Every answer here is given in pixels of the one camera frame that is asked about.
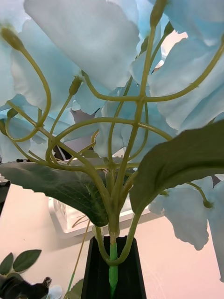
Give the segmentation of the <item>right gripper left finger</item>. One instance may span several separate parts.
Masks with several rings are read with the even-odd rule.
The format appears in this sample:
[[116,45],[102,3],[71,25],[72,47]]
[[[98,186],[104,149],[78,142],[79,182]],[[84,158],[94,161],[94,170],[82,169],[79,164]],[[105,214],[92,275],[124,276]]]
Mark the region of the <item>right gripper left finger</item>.
[[90,239],[82,299],[110,299],[109,266],[103,260],[95,237]]

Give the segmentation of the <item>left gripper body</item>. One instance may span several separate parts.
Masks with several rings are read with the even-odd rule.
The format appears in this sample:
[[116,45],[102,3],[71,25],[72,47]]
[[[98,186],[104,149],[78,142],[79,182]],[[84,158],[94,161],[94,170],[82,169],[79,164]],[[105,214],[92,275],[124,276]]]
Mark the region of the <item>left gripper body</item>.
[[1,299],[46,299],[49,293],[51,278],[34,285],[14,274],[10,277],[0,277]]

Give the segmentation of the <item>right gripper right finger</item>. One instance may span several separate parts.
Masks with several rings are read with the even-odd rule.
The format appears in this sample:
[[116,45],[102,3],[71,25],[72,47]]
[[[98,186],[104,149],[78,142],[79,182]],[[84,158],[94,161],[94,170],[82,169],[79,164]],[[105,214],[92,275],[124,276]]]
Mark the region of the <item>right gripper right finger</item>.
[[134,238],[126,260],[118,266],[117,299],[146,299],[137,241]]

